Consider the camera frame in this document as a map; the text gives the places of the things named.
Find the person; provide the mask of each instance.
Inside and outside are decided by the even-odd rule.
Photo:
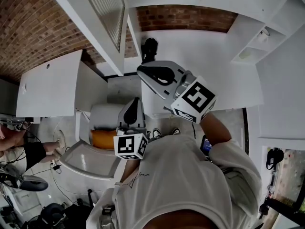
[[[87,219],[101,228],[111,203],[120,229],[243,229],[254,223],[261,177],[228,129],[209,113],[200,123],[213,146],[209,161],[193,138],[157,135],[142,160],[128,160],[119,184]]]
[[[8,163],[14,165],[20,174],[32,168],[39,162],[51,162],[60,156],[57,148],[65,148],[65,138],[62,131],[59,131],[56,142],[48,143],[23,143],[23,136],[28,124],[23,123],[20,131],[10,130],[0,125],[0,165]]]
[[[173,129],[172,135],[180,135],[180,134],[181,134],[181,131],[179,128]],[[161,131],[158,128],[154,128],[154,130],[152,131],[152,138],[149,139],[149,143],[151,143],[159,138],[162,138],[162,137],[163,137],[163,135],[162,135]]]

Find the floor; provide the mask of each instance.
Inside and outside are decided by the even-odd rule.
[[[109,103],[123,104],[129,102],[136,96],[141,96],[141,84],[139,83],[137,76],[109,79],[108,87]],[[214,114],[227,126],[233,138],[238,141],[244,149],[244,120],[242,110],[215,111]],[[192,123],[181,118],[158,120],[147,118],[146,124],[149,131],[152,131],[154,128],[159,128],[164,135],[167,135],[174,128],[179,127],[183,134],[194,137]],[[194,125],[194,128],[196,142],[200,145],[203,131],[199,125]],[[61,130],[64,133],[67,146],[70,147],[76,143],[74,135],[74,116],[43,118],[41,124],[38,126],[37,133],[42,142],[52,142],[56,140],[58,130]],[[88,124],[84,119],[81,119],[80,137],[87,142],[89,142],[88,132]],[[50,164],[39,163],[32,168],[32,171],[33,173],[37,173],[48,170],[49,168]],[[112,186],[111,182],[84,177],[63,166],[61,167],[60,174],[57,174],[56,171],[45,171],[36,176],[44,178],[49,183],[48,189],[37,193],[42,206],[46,206],[53,202],[60,204],[65,202],[69,205],[71,204],[69,200],[74,202],[78,198],[88,201],[88,189],[94,191],[92,199],[93,202],[96,203],[103,191]]]

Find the shoe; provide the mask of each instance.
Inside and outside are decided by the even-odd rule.
[[[53,154],[54,154],[58,159],[61,158],[61,153],[60,153],[59,150],[55,149],[55,150],[53,151]]]
[[[173,131],[172,131],[172,135],[179,135],[181,134],[181,131],[179,128],[175,128]]]
[[[163,137],[161,131],[157,128],[155,128],[152,131],[152,136],[153,136],[153,138],[156,138],[156,139],[159,139],[159,138]]]
[[[59,143],[59,148],[66,147],[65,135],[63,134],[63,132],[61,130],[58,131],[57,142]]]

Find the leg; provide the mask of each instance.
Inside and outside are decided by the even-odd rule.
[[[60,146],[59,142],[43,143],[42,145],[46,153],[53,152],[56,148]]]
[[[53,148],[59,146],[58,143],[26,143],[23,148],[26,155],[26,170],[33,167],[39,162],[48,162],[49,160],[55,159],[54,155],[47,155],[46,152],[50,152]]]
[[[57,159],[56,155],[47,155],[45,158],[43,158],[40,162],[41,163],[47,163],[47,162],[51,162],[52,160]]]
[[[66,142],[65,142],[65,136],[62,133],[62,131],[58,132],[57,142],[51,142],[51,143],[43,143],[44,150],[48,152],[53,152],[56,148],[65,148]]]

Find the white cabinet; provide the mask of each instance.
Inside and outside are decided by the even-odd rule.
[[[56,0],[99,54],[124,74],[128,6],[124,0]]]
[[[28,221],[41,213],[42,206],[36,192],[4,187],[4,193],[9,196],[15,212],[23,221]]]
[[[81,61],[82,50],[43,63],[22,75],[18,117],[73,116],[107,102],[107,82]]]
[[[263,17],[239,15],[230,28],[226,47],[228,60],[254,65],[273,52],[305,24],[305,0],[256,0]],[[268,37],[258,36],[266,29]]]

